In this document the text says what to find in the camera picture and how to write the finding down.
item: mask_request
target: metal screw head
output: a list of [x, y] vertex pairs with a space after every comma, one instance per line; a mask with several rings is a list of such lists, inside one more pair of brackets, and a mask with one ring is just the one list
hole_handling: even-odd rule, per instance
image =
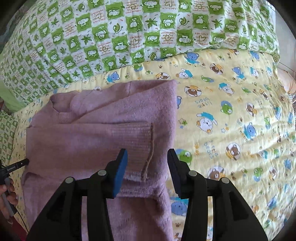
[[73, 181], [74, 181], [74, 179], [72, 177], [67, 177], [65, 180], [66, 183], [71, 183]]
[[227, 177], [223, 177], [221, 178], [221, 181], [225, 184], [228, 184], [229, 183], [229, 179]]
[[189, 176], [192, 176], [192, 177], [197, 176], [197, 172], [196, 171], [189, 171], [188, 174], [189, 174]]
[[105, 170], [99, 170], [98, 171], [98, 175], [99, 176], [104, 176], [104, 175], [106, 175], [107, 174], [107, 172], [105, 171]]

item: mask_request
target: bear print fabric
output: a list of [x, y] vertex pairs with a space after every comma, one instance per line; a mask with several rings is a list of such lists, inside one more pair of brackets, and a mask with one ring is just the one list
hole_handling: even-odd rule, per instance
[[[152, 79], [178, 82], [173, 146], [178, 158], [206, 178], [228, 177], [272, 240], [296, 202], [295, 116], [288, 94], [277, 79], [272, 56], [256, 52], [254, 57], [254, 53], [243, 50], [206, 49], [101, 73], [67, 84], [54, 93], [100, 91], [113, 82]], [[20, 121], [11, 163], [25, 158], [25, 129], [52, 93], [14, 114]], [[25, 218], [18, 178], [21, 174], [22, 170], [17, 170], [12, 176], [20, 197], [18, 208]], [[180, 240], [188, 200], [178, 198], [170, 178], [167, 188], [174, 236]], [[210, 198], [208, 222], [209, 241], [213, 231]]]
[[[251, 50], [256, 61], [255, 51], [267, 52], [278, 62], [265, 1], [38, 0], [5, 46], [0, 76], [28, 104], [100, 72], [204, 48]], [[193, 54], [186, 60], [199, 63]], [[215, 63], [212, 70], [223, 73]], [[233, 71], [244, 78], [239, 68]], [[256, 69], [252, 76], [258, 76]]]

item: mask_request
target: black cable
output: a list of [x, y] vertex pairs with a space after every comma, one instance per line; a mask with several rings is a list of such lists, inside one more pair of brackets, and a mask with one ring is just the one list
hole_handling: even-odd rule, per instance
[[28, 231], [28, 229], [27, 229], [27, 226], [25, 225], [25, 222], [24, 222], [24, 220], [23, 220], [23, 218], [22, 218], [21, 214], [19, 213], [19, 211], [18, 211], [18, 209], [17, 209], [17, 208], [16, 208], [16, 210], [17, 210], [17, 213], [19, 214], [20, 218], [22, 219], [22, 222], [23, 222], [23, 224], [24, 224], [24, 226], [25, 226], [25, 228], [26, 228], [27, 232], [29, 232], [29, 231]]

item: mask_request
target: pink sweater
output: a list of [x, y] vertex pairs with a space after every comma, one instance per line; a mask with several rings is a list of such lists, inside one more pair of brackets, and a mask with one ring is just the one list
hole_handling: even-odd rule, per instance
[[[58, 93], [32, 119], [22, 176], [29, 225], [68, 176], [90, 177], [128, 151], [121, 190], [107, 200], [114, 240], [173, 240], [167, 151], [173, 145], [176, 82], [132, 81], [101, 91]], [[87, 236], [86, 207], [82, 236]]]

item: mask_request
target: finger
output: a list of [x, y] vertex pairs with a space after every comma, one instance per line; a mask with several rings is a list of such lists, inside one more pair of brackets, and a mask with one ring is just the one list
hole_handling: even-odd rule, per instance
[[0, 185], [0, 194], [6, 192], [6, 190], [7, 190], [6, 185]]
[[9, 186], [9, 191], [14, 192], [15, 191], [15, 187], [13, 185]]
[[13, 204], [13, 205], [17, 205], [18, 204], [18, 200], [16, 199], [17, 195], [15, 192], [12, 192], [9, 196], [7, 196], [7, 200]]

